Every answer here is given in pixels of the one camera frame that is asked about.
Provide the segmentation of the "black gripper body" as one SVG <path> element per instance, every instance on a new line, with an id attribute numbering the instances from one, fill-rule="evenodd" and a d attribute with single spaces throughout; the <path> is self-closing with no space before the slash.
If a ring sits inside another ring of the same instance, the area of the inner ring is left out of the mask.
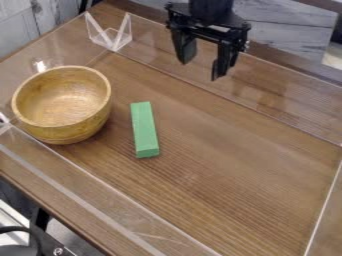
<path id="1" fill-rule="evenodd" d="M 170 1 L 165 4 L 166 28 L 188 31 L 194 38 L 244 45 L 249 23 L 232 10 L 232 1 Z"/>

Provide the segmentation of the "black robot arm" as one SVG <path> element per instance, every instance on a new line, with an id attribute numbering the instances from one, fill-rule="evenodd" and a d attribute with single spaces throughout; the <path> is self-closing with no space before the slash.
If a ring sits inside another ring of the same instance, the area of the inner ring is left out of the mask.
<path id="1" fill-rule="evenodd" d="M 210 68 L 212 81 L 226 75 L 239 53 L 248 48 L 251 24 L 234 14 L 232 6 L 233 0 L 188 0 L 168 2 L 164 6 L 168 15 L 165 27 L 182 65 L 196 56 L 197 39 L 217 45 Z"/>

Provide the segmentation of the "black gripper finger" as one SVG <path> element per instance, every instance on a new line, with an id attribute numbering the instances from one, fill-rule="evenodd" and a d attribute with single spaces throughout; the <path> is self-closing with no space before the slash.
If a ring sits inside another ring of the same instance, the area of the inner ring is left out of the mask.
<path id="1" fill-rule="evenodd" d="M 170 30 L 170 38 L 177 60 L 186 64 L 196 56 L 196 38 L 188 31 L 178 29 Z"/>
<path id="2" fill-rule="evenodd" d="M 212 62 L 210 80 L 226 75 L 228 69 L 234 66 L 239 51 L 226 41 L 217 44 L 217 57 Z"/>

